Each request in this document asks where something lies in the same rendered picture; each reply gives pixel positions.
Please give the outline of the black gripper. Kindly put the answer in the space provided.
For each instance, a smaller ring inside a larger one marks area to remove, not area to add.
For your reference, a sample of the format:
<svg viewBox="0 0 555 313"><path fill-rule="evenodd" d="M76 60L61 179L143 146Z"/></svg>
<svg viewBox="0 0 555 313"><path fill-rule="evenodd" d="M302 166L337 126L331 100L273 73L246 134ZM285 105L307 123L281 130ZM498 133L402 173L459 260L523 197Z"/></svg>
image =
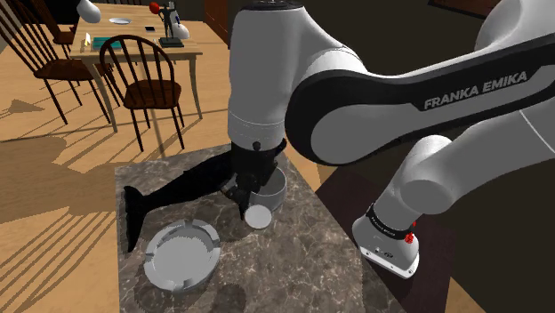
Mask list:
<svg viewBox="0 0 555 313"><path fill-rule="evenodd" d="M228 199L235 199L237 193L242 221L249 208L252 192L259 192L260 188L268 183L277 167L275 158L285 149L286 144L286 139L283 139L275 148L261 150L261 144L256 141L253 147L258 150L252 150L231 143L231 164L235 174L221 185L220 192Z"/></svg>

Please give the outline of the white round disc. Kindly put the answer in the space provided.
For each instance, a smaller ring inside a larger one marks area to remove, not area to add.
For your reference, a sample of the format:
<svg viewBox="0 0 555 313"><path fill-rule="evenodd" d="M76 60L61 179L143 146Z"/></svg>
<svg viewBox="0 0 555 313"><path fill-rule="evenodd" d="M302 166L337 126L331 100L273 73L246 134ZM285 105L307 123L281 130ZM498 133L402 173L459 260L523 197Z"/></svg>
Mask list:
<svg viewBox="0 0 555 313"><path fill-rule="evenodd" d="M245 211L244 220L252 229L265 229L272 221L272 212L264 205L252 205Z"/></svg>

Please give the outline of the grey bowl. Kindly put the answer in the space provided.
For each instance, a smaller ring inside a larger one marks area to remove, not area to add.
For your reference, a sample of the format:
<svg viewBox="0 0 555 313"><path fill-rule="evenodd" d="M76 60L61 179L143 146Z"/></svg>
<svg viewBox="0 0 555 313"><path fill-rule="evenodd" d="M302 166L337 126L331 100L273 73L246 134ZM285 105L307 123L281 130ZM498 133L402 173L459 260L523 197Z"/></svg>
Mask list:
<svg viewBox="0 0 555 313"><path fill-rule="evenodd" d="M274 212L285 201L286 187L286 175L277 167L269 177L268 182L260 188L259 192L251 194L250 204L263 205L271 212Z"/></svg>

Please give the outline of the grey round ashtray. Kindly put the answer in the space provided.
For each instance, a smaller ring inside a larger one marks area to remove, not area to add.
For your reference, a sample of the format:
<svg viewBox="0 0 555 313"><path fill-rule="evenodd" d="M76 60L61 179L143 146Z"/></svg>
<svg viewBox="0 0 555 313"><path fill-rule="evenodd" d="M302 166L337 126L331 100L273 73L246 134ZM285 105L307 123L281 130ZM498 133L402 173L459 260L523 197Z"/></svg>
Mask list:
<svg viewBox="0 0 555 313"><path fill-rule="evenodd" d="M143 268L151 284L180 293L203 284L215 271L220 256L220 237L212 225L179 220L153 236Z"/></svg>

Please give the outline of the marble top table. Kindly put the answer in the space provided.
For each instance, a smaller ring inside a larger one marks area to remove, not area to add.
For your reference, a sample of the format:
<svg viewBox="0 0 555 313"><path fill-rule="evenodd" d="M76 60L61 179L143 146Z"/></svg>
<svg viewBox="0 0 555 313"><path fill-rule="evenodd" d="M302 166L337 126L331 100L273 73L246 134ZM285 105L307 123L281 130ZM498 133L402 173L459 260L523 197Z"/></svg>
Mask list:
<svg viewBox="0 0 555 313"><path fill-rule="evenodd" d="M215 193L149 213L128 253L123 187L148 194L226 150L222 145L115 170L120 313L406 313L285 155L277 161L286 174L286 199L267 228L249 228L236 205ZM164 226L194 219L217 230L219 264L192 291L162 291L144 274L148 242Z"/></svg>

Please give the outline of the dark wooden spindle chair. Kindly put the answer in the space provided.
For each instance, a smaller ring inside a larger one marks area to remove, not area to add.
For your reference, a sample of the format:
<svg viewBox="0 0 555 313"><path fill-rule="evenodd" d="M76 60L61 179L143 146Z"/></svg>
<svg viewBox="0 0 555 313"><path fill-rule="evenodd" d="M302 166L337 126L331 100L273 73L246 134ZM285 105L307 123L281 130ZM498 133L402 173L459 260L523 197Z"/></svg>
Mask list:
<svg viewBox="0 0 555 313"><path fill-rule="evenodd" d="M50 80L66 81L80 106L83 103L73 82L88 82L103 115L110 124L109 114L95 90L93 75L86 65L81 60L60 58L33 13L18 0L5 1L12 6L11 12L8 12L8 9L0 3L0 36L29 68L33 76L44 81L63 122L68 123L49 84Z"/></svg>
<svg viewBox="0 0 555 313"><path fill-rule="evenodd" d="M135 135L141 152L144 147L135 112L142 111L150 127L148 109L169 110L172 113L181 147L184 126L179 98L181 86L175 81L173 64L162 48L139 36L112 36L100 48L100 64L114 69L107 73L117 97L130 111Z"/></svg>
<svg viewBox="0 0 555 313"><path fill-rule="evenodd" d="M69 31L62 31L56 23L52 14L50 13L44 0L30 0L30 2L33 4L35 10L42 18L45 26L51 32L53 42L60 45L62 47L62 50L64 51L65 56L69 58L69 54L71 53L71 46L75 38L76 26L74 26Z"/></svg>

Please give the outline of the wooden dining table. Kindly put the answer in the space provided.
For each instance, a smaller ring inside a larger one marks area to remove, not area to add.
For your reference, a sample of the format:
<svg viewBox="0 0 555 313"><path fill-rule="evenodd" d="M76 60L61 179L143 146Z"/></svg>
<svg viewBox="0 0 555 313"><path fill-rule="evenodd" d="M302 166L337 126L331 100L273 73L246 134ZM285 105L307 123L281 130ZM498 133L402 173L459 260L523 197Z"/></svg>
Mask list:
<svg viewBox="0 0 555 313"><path fill-rule="evenodd" d="M134 35L153 40L159 39L164 34L164 27L161 25L160 19L153 15L147 6L123 4L96 4L96 6L100 9L101 20L98 23L87 23L83 19L79 20L69 56L71 59L81 60L91 72L109 113L111 126L114 132L117 132L117 121L114 118L109 93L106 90L101 74L95 67L95 64L100 63L100 56L91 46L84 45L85 35L89 34L91 38L95 36ZM194 40L185 39L182 42L184 44L183 47L164 48L164 52L173 62L177 60L189 61L192 94L197 107L197 113L199 118L202 119L197 94L196 60L197 56L203 53Z"/></svg>

